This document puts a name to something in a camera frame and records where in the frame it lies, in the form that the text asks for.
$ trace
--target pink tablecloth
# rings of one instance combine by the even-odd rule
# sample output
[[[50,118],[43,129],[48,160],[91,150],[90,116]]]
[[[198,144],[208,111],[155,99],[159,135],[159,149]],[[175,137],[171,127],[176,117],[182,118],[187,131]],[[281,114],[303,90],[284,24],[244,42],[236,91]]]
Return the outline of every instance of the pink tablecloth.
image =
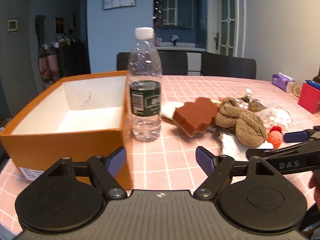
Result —
[[[289,111],[294,121],[292,131],[311,128],[320,124],[319,114],[310,114],[298,105],[298,98],[285,93],[267,81],[203,77],[164,76],[163,101],[194,101],[197,97],[239,97],[250,88],[262,104],[277,103]],[[190,189],[192,192],[204,181],[206,175],[195,159],[195,149],[202,145],[212,153],[220,153],[216,133],[207,132],[190,138],[167,122],[162,123],[161,137],[150,143],[134,141],[133,178],[135,188],[140,189]],[[305,195],[308,206],[313,203],[313,190],[308,188],[311,172],[287,175]],[[14,209],[17,195],[28,185],[9,161],[0,174],[1,225],[14,234],[21,231]]]

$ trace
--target brown sponge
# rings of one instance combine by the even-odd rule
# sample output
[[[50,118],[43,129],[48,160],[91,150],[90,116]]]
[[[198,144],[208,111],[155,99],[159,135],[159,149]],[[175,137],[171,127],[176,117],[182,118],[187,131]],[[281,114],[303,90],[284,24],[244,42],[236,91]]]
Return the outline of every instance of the brown sponge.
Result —
[[[197,132],[204,133],[218,113],[219,107],[210,98],[197,98],[195,102],[186,102],[176,108],[173,121],[193,137]]]

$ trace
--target blue wall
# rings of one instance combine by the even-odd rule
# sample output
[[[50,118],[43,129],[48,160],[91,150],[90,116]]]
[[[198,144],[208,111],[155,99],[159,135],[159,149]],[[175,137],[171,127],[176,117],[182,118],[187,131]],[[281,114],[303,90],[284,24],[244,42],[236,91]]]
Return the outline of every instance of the blue wall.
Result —
[[[193,5],[192,29],[167,26],[155,28],[155,33],[161,36],[163,42],[171,42],[171,36],[178,35],[179,42],[196,43],[196,0],[193,0]]]
[[[153,0],[136,6],[102,9],[102,0],[87,0],[87,33],[91,73],[116,70],[116,55],[131,51],[136,27],[152,27]]]
[[[196,0],[196,47],[207,47],[207,5],[208,0]]]

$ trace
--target chair backrest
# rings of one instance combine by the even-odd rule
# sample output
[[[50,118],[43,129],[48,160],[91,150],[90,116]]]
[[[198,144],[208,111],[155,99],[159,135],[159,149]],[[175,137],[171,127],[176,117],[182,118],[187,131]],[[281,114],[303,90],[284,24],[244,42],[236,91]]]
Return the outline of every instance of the chair backrest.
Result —
[[[187,75],[188,55],[184,51],[159,52],[163,75]],[[117,55],[117,70],[127,70],[130,52],[120,52]]]
[[[204,76],[256,79],[257,65],[251,58],[202,53],[201,73]]]
[[[117,70],[127,70],[130,52],[120,52],[117,55]]]
[[[159,51],[163,75],[188,75],[188,55],[185,51]]]

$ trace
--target human hand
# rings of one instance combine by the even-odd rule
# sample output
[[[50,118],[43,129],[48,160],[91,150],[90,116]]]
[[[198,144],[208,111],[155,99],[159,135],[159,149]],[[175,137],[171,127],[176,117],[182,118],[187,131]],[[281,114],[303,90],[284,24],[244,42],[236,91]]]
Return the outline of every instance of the human hand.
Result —
[[[320,210],[320,184],[316,178],[316,176],[313,174],[310,181],[309,181],[309,188],[315,188],[315,193],[313,195],[313,198],[315,199],[315,202],[317,203],[317,207]]]

